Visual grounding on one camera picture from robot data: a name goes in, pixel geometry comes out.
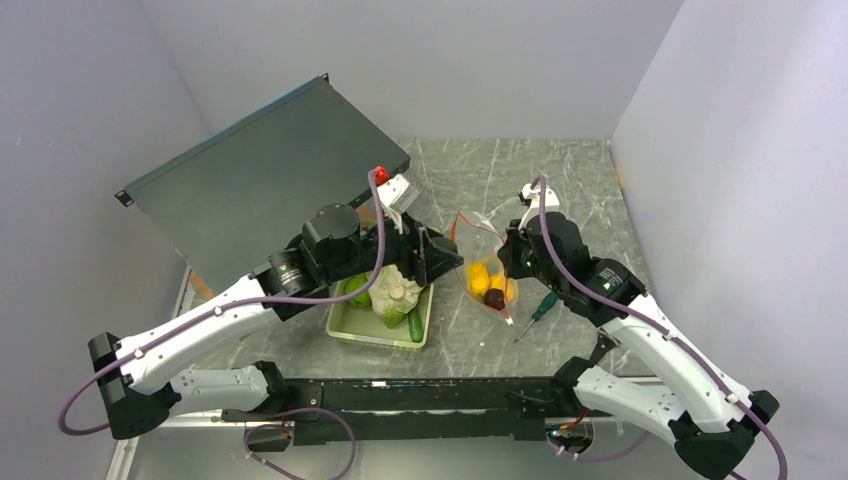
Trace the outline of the dark green avocado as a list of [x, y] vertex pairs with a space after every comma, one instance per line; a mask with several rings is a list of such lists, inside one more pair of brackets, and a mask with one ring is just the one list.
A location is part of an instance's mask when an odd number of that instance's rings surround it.
[[428, 234], [433, 245], [436, 245], [445, 251], [452, 252], [453, 254], [458, 253], [456, 243], [449, 237], [444, 236], [440, 231], [429, 229]]

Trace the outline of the clear zip bag orange zipper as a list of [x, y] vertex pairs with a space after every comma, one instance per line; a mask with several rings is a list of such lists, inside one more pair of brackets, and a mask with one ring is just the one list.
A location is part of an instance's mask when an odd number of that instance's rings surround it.
[[449, 238], [464, 259], [456, 276], [465, 293], [513, 327], [520, 290], [516, 280], [506, 277], [504, 264], [497, 256], [505, 245], [505, 235], [496, 231], [478, 212], [459, 210], [451, 224]]

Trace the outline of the yellow corn cob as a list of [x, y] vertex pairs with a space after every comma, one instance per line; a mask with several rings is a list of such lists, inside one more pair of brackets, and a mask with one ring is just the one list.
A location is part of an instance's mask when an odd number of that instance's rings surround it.
[[467, 282], [470, 293], [476, 298], [490, 289], [490, 274], [487, 265], [483, 262], [474, 262], [467, 269]]

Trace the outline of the dark red plum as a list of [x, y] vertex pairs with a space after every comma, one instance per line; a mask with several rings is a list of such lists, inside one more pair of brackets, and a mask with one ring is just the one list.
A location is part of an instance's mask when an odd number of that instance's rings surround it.
[[507, 304], [506, 294], [502, 289], [490, 288], [483, 295], [483, 304], [493, 310], [502, 311]]

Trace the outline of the green cucumber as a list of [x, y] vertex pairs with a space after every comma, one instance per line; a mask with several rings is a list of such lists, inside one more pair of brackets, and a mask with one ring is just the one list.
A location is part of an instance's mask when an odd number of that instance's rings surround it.
[[413, 343], [421, 343], [424, 340], [425, 330], [422, 318], [416, 309], [408, 312], [407, 325], [410, 340]]

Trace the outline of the green bell pepper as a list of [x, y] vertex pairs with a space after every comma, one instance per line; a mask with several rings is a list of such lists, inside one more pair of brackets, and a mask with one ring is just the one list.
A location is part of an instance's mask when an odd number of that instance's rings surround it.
[[347, 300], [347, 304], [358, 309], [367, 309], [372, 307], [372, 300], [367, 288], [363, 286], [368, 282], [369, 276], [365, 273], [354, 275], [348, 278], [344, 283], [343, 293], [345, 295], [359, 292], [358, 295]]

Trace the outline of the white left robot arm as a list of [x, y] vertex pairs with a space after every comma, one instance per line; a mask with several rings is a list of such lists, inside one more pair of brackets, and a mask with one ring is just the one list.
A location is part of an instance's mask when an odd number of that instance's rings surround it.
[[274, 363], [211, 371], [192, 364], [229, 340], [333, 302], [338, 281], [394, 266], [425, 287], [462, 263], [452, 240], [408, 214], [397, 222], [380, 216], [364, 229], [352, 207], [326, 206], [287, 248], [201, 307], [135, 336], [89, 341], [110, 433], [134, 438], [173, 416], [214, 409], [275, 419], [292, 394]]

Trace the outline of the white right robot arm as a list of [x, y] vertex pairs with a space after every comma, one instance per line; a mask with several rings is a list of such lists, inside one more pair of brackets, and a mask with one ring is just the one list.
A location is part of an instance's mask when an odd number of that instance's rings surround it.
[[559, 212], [514, 219], [497, 252], [510, 279], [534, 278], [572, 313], [636, 354], [664, 388], [618, 378], [593, 360], [569, 359], [551, 378], [557, 411], [600, 410], [670, 444], [707, 479], [735, 473], [779, 403], [721, 372], [670, 322], [645, 284], [621, 262], [593, 256]]

